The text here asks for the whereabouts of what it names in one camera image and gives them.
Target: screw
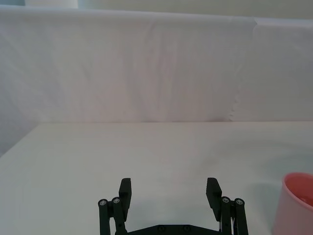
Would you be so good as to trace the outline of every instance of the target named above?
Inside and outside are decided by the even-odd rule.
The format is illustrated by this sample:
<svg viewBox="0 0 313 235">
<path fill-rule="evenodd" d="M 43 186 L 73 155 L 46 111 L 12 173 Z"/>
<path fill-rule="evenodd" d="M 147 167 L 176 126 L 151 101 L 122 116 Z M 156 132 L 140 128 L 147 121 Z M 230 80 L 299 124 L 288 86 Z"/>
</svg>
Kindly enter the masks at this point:
<svg viewBox="0 0 313 235">
<path fill-rule="evenodd" d="M 119 199 L 118 199 L 118 198 L 115 198 L 115 199 L 113 200 L 113 202 L 114 202 L 114 203 L 119 203 Z"/>
<path fill-rule="evenodd" d="M 237 199 L 237 200 L 236 200 L 236 203 L 237 203 L 238 205 L 242 205 L 244 202 L 243 202 L 242 200 L 240 200 L 240 199 Z"/>
<path fill-rule="evenodd" d="M 99 205 L 104 206 L 106 203 L 107 203 L 106 200 L 101 200 L 101 201 L 99 202 Z"/>
<path fill-rule="evenodd" d="M 182 228 L 185 232 L 189 232 L 191 230 L 189 225 L 184 225 Z"/>
<path fill-rule="evenodd" d="M 157 228 L 157 230 L 158 230 L 159 232 L 161 232 L 161 233 L 165 232 L 165 227 L 164 227 L 164 225 L 159 225 L 158 228 Z"/>
<path fill-rule="evenodd" d="M 227 198 L 223 198 L 223 202 L 228 203 L 229 200 Z"/>
</svg>

